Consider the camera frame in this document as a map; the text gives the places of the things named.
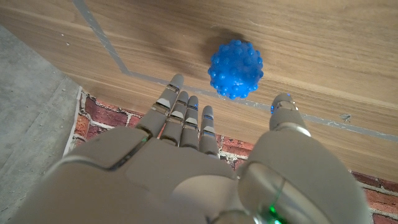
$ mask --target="fingertip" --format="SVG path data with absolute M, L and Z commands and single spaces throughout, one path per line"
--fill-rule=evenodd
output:
M 169 85 L 172 85 L 178 89 L 181 89 L 184 84 L 184 76 L 181 74 L 176 74 L 170 81 Z
M 203 109 L 203 112 L 202 112 L 202 116 L 207 116 L 207 117 L 210 117 L 210 118 L 214 118 L 214 116 L 213 116 L 213 108 L 211 107 L 211 106 L 205 106 L 204 107 L 204 109 Z

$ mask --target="robotic hand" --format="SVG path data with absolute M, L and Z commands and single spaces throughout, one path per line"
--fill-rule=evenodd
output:
M 100 134 L 55 164 L 11 223 L 370 223 L 363 191 L 288 94 L 235 174 L 217 159 L 210 106 L 198 142 L 198 98 L 182 84 L 174 76 L 134 129 Z

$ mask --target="gray concrete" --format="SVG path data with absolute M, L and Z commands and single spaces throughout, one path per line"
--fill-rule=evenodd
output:
M 0 26 L 0 223 L 65 148 L 79 86 Z

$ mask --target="blue spiky ball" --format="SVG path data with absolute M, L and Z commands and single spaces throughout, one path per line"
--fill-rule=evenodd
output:
M 232 40 L 227 45 L 220 45 L 211 57 L 210 85 L 218 94 L 231 100 L 246 98 L 258 89 L 258 82 L 264 75 L 262 67 L 260 51 L 254 50 L 252 43 Z

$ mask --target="wooden surface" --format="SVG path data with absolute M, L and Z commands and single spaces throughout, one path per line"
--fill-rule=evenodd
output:
M 269 105 L 287 91 L 302 113 L 336 122 L 351 114 L 352 125 L 398 135 L 397 1 L 85 2 L 130 71 L 181 73 L 186 85 L 214 91 L 211 55 L 247 40 L 264 59 L 248 100 Z M 122 74 L 71 1 L 0 0 L 0 23 L 102 100 L 145 113 L 162 91 Z M 264 110 L 196 95 L 214 107 L 219 133 L 256 142 L 268 130 Z M 306 123 L 349 169 L 398 181 L 398 142 Z

